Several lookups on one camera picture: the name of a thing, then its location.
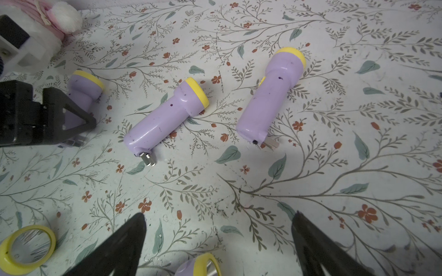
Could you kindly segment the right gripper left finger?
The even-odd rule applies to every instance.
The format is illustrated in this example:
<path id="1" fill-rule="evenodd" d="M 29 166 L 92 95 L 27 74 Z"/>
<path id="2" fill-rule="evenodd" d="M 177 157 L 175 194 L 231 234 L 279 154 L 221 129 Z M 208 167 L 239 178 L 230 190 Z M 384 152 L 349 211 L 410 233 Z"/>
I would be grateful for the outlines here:
<path id="1" fill-rule="evenodd" d="M 146 236 L 142 213 L 132 216 L 66 276 L 134 276 Z"/>

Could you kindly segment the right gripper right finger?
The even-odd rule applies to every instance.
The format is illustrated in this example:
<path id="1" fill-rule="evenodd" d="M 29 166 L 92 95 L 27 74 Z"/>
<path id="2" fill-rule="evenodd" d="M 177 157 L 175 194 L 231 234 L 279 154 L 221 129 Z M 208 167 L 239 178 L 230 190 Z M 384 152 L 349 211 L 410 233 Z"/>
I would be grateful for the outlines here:
<path id="1" fill-rule="evenodd" d="M 291 232 L 304 276 L 371 275 L 302 213 L 294 214 Z"/>

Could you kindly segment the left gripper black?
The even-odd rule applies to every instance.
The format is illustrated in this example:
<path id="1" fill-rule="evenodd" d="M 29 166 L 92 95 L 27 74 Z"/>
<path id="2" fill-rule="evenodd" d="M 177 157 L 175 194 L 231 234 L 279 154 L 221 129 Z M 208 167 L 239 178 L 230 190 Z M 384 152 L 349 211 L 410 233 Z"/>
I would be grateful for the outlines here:
<path id="1" fill-rule="evenodd" d="M 78 90 L 65 94 L 49 87 L 41 104 L 33 100 L 33 86 L 18 80 L 1 82 L 1 146 L 43 143 L 78 143 L 77 136 L 93 130 L 96 119 L 89 113 L 93 98 Z"/>

